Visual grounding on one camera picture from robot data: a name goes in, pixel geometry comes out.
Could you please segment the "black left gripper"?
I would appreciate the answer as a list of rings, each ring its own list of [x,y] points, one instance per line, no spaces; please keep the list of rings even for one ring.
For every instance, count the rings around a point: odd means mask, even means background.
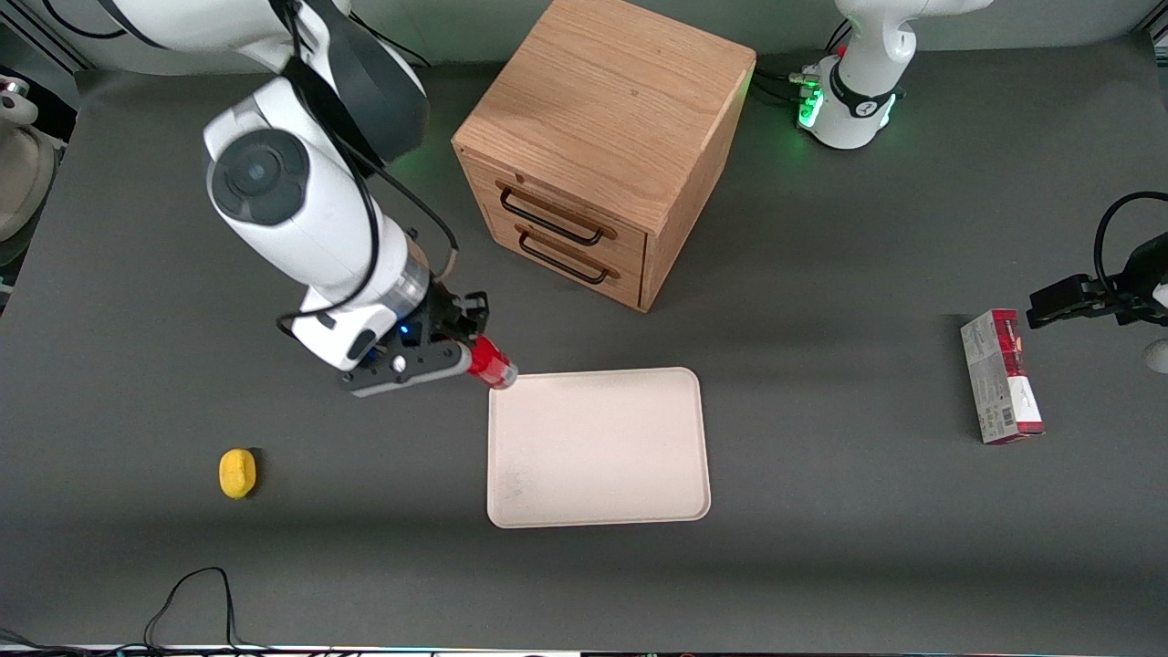
[[[1139,245],[1115,275],[1121,310],[1101,282],[1076,274],[1029,295],[1027,325],[1033,331],[1072,318],[1114,314],[1119,326],[1150,323],[1167,326],[1167,233]]]

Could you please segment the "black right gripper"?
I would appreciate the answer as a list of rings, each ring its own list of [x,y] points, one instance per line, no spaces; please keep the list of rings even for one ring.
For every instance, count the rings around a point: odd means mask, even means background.
[[[489,317],[487,292],[475,291],[460,298],[443,284],[431,284],[420,305],[399,321],[399,350],[409,352],[437,343],[452,343],[454,376],[466,374],[473,364],[468,337],[484,334]]]

